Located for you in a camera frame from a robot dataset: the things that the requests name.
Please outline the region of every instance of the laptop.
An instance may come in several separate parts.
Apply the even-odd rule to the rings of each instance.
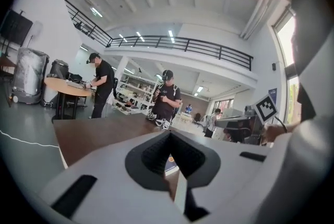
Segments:
[[[84,86],[78,83],[74,83],[73,81],[66,82],[68,86],[83,89]]]

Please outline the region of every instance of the black railing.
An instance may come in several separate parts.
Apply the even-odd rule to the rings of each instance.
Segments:
[[[211,43],[208,41],[179,38],[174,37],[174,43],[171,37],[168,36],[142,36],[140,37],[126,37],[113,39],[109,47],[147,47],[147,48],[160,48],[160,49],[171,49],[181,50],[185,52],[196,52],[217,58],[219,60],[228,61],[230,63],[239,65],[243,68],[252,70],[252,59],[253,57],[243,53],[241,51],[229,48],[227,46]]]
[[[69,1],[65,0],[66,7],[74,26],[88,35],[91,39],[100,42],[102,45],[107,46],[112,41],[112,37],[103,31],[102,28],[97,26],[91,21],[85,14],[79,11]]]

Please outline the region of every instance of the gray floor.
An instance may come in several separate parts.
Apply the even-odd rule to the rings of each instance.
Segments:
[[[87,99],[86,108],[78,108],[77,119],[87,119],[93,102]],[[71,115],[72,109],[66,110]],[[104,107],[103,117],[123,115],[109,104]],[[57,146],[51,118],[55,109],[23,103],[8,106],[0,83],[0,130],[13,138],[31,143]],[[0,133],[0,150],[14,179],[28,189],[39,192],[49,180],[64,170],[59,149],[31,145],[10,139]]]

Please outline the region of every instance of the wall-mounted tv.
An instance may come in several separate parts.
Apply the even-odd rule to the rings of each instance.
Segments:
[[[1,27],[0,34],[4,39],[22,46],[31,26],[32,21],[10,10]]]

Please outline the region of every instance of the white cable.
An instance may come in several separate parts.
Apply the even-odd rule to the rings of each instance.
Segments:
[[[9,136],[8,134],[6,133],[3,133],[1,130],[0,130],[1,134],[3,135],[6,135],[8,136],[9,138],[13,139],[13,140],[18,140],[19,142],[22,142],[22,143],[27,143],[27,144],[37,144],[37,145],[40,145],[40,146],[43,146],[43,147],[54,147],[54,148],[59,148],[58,146],[54,146],[54,145],[43,145],[43,144],[39,144],[39,143],[30,143],[30,142],[25,142],[24,140],[20,140],[18,138],[13,138],[11,136]]]

